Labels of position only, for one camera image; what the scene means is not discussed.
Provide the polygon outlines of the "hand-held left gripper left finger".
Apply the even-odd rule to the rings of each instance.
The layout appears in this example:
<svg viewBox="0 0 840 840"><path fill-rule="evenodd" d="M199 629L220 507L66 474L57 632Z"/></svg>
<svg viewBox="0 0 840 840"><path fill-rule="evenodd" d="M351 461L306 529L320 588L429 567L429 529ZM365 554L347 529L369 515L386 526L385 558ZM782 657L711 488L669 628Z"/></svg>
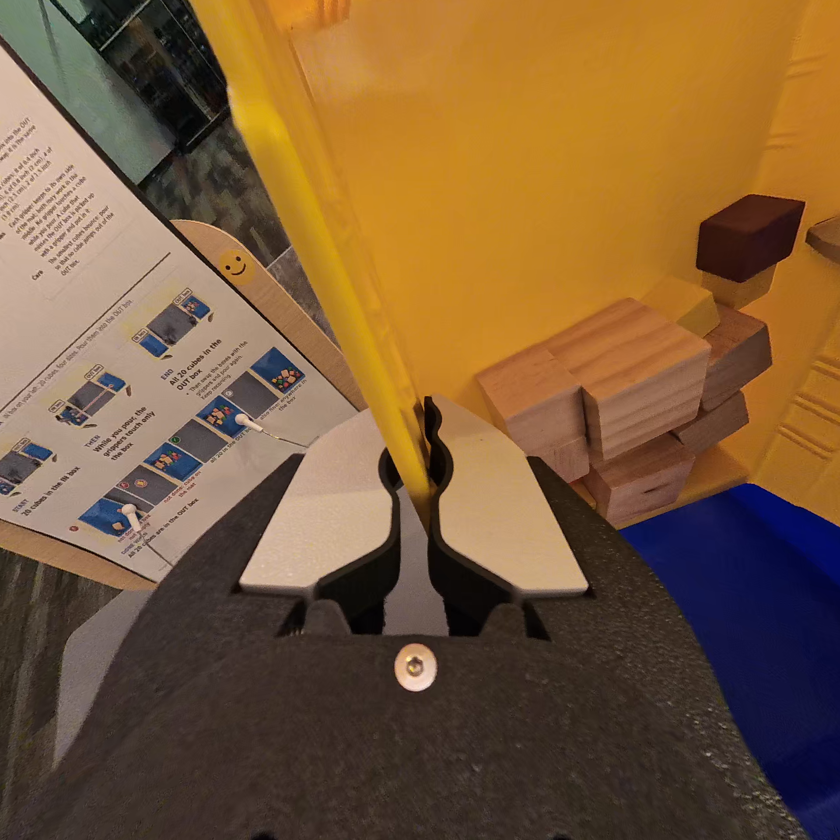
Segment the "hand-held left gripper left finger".
<svg viewBox="0 0 840 840"><path fill-rule="evenodd" d="M317 597L389 539L400 507L390 456L370 409L307 450L239 577L248 593Z"/></svg>

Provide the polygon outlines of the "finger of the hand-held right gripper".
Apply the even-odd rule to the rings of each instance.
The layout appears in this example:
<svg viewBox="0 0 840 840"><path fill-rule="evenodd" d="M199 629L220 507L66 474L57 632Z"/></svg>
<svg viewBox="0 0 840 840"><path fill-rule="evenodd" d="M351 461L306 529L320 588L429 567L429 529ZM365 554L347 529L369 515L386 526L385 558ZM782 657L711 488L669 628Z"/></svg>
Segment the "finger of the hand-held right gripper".
<svg viewBox="0 0 840 840"><path fill-rule="evenodd" d="M836 266L840 263L839 228L840 218L831 217L810 226L805 234L805 242Z"/></svg>

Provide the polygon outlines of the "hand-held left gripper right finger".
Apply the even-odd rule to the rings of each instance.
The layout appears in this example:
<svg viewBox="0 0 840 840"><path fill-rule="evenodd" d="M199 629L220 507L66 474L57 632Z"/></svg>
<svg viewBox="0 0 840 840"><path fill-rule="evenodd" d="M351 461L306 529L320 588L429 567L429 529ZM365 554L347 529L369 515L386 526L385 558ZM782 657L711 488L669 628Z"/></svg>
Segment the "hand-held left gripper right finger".
<svg viewBox="0 0 840 840"><path fill-rule="evenodd" d="M589 584L528 457L446 397L425 398L436 486L429 548L492 585L488 596L562 597Z"/></svg>

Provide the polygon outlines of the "pile of coloured wooden cubes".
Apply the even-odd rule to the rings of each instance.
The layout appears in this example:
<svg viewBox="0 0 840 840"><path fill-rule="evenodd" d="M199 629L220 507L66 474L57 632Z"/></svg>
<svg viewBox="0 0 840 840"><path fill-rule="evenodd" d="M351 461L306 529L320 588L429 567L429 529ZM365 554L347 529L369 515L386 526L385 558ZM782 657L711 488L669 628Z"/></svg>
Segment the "pile of coloured wooden cubes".
<svg viewBox="0 0 840 840"><path fill-rule="evenodd" d="M697 458L749 423L744 387L772 365L743 311L791 256L805 201L748 194L699 225L697 285L666 277L476 376L495 425L581 480L614 525L674 504Z"/></svg>

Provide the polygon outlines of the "blue plastic box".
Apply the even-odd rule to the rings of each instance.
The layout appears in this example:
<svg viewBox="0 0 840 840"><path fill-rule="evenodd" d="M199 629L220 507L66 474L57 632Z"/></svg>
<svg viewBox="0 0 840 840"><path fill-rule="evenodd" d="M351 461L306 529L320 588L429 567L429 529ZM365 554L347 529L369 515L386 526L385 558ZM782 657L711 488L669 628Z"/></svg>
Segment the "blue plastic box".
<svg viewBox="0 0 840 840"><path fill-rule="evenodd" d="M839 828L839 530L754 485L622 529L692 626L811 838Z"/></svg>

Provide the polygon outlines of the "yellow plastic box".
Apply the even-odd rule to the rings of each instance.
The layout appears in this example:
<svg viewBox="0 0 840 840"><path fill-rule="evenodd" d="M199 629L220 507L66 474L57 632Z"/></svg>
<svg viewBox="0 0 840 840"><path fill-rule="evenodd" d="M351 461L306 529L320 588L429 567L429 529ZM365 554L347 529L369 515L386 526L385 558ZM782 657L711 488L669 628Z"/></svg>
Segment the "yellow plastic box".
<svg viewBox="0 0 840 840"><path fill-rule="evenodd" d="M424 524L422 402L665 277L759 193L838 215L838 2L194 2Z"/></svg>

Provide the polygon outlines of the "instruction sign on stand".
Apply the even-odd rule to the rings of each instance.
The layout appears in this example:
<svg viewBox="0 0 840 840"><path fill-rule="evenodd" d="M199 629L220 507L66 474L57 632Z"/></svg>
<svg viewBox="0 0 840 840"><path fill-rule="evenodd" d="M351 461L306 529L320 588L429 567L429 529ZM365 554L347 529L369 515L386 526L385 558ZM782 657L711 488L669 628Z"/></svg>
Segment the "instruction sign on stand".
<svg viewBox="0 0 840 840"><path fill-rule="evenodd" d="M176 219L175 230L211 267L221 266L225 250L245 254L246 278L234 279L234 289L244 294L274 328L292 343L358 411L367 409L361 389L340 348L301 308L282 285L248 249L231 234L210 224ZM151 591L157 585L150 578L110 560L49 535L2 521L2 550L61 571L124 591Z"/></svg>

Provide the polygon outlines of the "yellow smiley sticker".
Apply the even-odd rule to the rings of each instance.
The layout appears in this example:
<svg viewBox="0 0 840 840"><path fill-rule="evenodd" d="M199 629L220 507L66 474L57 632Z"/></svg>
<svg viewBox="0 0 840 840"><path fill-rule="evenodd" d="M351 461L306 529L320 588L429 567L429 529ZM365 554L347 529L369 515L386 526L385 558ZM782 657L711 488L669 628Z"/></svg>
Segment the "yellow smiley sticker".
<svg viewBox="0 0 840 840"><path fill-rule="evenodd" d="M239 248L229 248L218 258L218 268L222 275L236 287L248 285L256 277L257 261Z"/></svg>

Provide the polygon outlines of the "printed instruction sheet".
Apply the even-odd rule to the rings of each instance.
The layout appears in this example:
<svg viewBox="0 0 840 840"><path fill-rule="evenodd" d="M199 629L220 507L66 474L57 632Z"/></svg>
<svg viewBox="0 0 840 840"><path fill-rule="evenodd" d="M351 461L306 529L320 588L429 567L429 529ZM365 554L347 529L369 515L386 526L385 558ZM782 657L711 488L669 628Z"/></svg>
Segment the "printed instruction sheet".
<svg viewBox="0 0 840 840"><path fill-rule="evenodd" d="M358 410L2 41L2 521L160 581Z"/></svg>

